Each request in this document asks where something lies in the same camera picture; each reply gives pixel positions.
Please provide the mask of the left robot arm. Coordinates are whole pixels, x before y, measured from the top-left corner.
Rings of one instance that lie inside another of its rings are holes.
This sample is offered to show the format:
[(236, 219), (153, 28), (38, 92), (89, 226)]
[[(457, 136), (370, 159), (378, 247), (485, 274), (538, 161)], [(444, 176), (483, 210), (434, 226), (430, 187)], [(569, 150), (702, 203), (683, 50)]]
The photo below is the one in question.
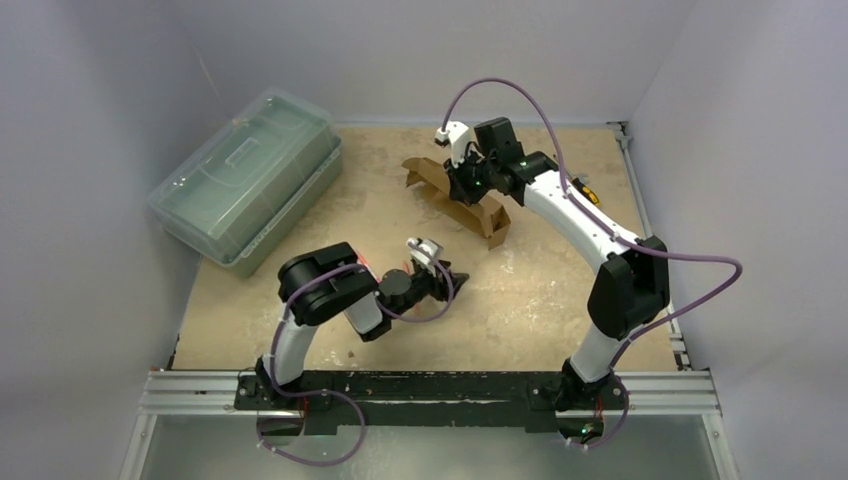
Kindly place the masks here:
[(425, 323), (447, 313), (470, 275), (453, 271), (443, 247), (429, 238), (411, 237), (406, 245), (411, 269), (381, 277), (347, 242), (296, 256), (280, 268), (281, 320), (255, 368), (259, 395), (272, 408), (287, 408), (302, 394), (306, 354), (318, 328), (336, 316), (344, 315), (370, 342), (395, 321)]

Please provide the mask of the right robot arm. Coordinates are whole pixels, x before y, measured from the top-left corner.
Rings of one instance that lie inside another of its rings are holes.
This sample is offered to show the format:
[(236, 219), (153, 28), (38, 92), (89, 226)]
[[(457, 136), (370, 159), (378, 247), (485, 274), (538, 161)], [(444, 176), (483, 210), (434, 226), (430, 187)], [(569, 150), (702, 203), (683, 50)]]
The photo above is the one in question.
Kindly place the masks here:
[(559, 411), (594, 405), (627, 338), (670, 301), (667, 260), (641, 251), (664, 254), (665, 244), (655, 236), (641, 239), (603, 214), (563, 178), (553, 158), (525, 152), (505, 117), (474, 128), (450, 121), (437, 129), (434, 141), (450, 150), (443, 164), (450, 199), (471, 206), (491, 190), (511, 197), (552, 225), (594, 272), (587, 302), (591, 325), (564, 362), (551, 399)]

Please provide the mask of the clear plastic storage box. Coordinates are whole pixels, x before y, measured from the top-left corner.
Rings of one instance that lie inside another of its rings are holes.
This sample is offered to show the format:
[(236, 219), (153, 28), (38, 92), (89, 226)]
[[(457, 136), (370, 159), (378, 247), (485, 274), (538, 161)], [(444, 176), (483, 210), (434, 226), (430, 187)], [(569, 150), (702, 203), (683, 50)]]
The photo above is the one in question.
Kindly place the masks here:
[(246, 278), (342, 172), (330, 113), (279, 88), (246, 105), (148, 197), (163, 228)]

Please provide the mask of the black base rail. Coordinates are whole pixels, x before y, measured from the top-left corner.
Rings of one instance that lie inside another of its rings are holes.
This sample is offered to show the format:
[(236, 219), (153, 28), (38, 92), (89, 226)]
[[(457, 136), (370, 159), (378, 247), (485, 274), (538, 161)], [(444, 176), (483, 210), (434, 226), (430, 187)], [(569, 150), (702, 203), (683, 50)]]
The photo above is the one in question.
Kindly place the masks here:
[(593, 441), (627, 404), (614, 378), (579, 387), (559, 371), (307, 370), (296, 397), (271, 398), (252, 373), (241, 372), (236, 407), (294, 411), (308, 435), (340, 426), (519, 428)]

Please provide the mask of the aluminium frame rail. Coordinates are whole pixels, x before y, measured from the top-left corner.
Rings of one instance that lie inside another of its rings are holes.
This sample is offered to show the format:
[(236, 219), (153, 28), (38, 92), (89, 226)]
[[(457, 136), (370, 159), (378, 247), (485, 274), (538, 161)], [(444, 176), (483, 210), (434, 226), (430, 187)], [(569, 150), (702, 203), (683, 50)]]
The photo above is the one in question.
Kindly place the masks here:
[(236, 407), (235, 371), (155, 371), (146, 381), (121, 479), (301, 479), (307, 468), (259, 444), (256, 423), (294, 411)]

